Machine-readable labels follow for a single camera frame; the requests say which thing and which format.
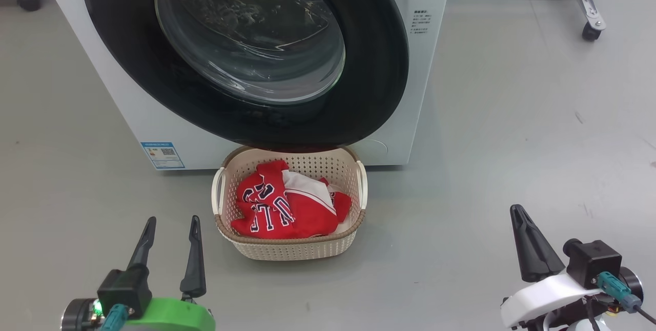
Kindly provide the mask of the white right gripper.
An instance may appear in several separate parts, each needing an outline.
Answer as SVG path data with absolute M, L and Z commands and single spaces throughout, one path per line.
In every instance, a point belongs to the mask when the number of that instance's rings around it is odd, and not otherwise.
M 511 228 L 522 280 L 534 283 L 510 296 L 501 305 L 502 324 L 520 326 L 586 296 L 602 292 L 586 289 L 566 272 L 556 251 L 520 204 L 510 207 Z

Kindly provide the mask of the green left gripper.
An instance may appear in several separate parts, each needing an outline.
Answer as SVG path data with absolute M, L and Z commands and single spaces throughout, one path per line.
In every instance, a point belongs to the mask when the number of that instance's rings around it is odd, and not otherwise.
M 146 221 L 128 270 L 146 266 L 149 251 L 154 244 L 157 219 Z M 192 216 L 190 232 L 190 251 L 187 269 L 180 282 L 183 300 L 194 300 L 207 292 L 206 267 L 204 266 L 203 240 L 198 216 Z M 216 321 L 208 308 L 196 303 L 176 298 L 154 298 L 139 319 L 125 323 L 125 331 L 216 331 Z

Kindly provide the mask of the red jersey with lettering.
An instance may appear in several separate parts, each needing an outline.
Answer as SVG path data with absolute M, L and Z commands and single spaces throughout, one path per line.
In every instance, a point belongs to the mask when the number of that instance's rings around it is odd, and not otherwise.
M 295 217 L 285 195 L 286 161 L 260 163 L 237 187 L 236 204 L 242 218 L 231 227 L 243 237 L 265 240 L 297 237 Z

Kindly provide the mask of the black round glass washer door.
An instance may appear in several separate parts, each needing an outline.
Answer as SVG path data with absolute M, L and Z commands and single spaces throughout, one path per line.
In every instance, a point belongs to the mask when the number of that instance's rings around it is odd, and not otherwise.
M 374 133 L 408 77 L 394 0 L 85 0 L 106 48 L 169 111 L 249 147 L 310 153 Z

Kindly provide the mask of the cream perforated basket brown rim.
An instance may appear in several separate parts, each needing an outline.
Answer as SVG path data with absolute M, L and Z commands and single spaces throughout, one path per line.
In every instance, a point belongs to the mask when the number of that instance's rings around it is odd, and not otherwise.
M 239 184 L 255 171 L 257 165 L 274 160 L 286 161 L 291 172 L 313 179 L 325 177 L 351 197 L 351 211 L 335 233 L 323 237 L 265 240 L 243 237 L 231 227 L 232 220 L 242 218 L 236 204 Z M 211 205 L 216 227 L 223 238 L 247 258 L 263 261 L 329 258 L 342 254 L 354 241 L 365 217 L 367 184 L 363 163 L 347 148 L 322 153 L 276 153 L 242 147 L 223 161 L 213 177 Z

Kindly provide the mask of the blue energy label sticker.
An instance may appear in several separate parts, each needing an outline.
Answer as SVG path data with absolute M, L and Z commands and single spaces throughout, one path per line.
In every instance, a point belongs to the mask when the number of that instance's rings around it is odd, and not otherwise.
M 186 167 L 171 142 L 141 142 L 152 165 L 157 170 L 184 170 Z

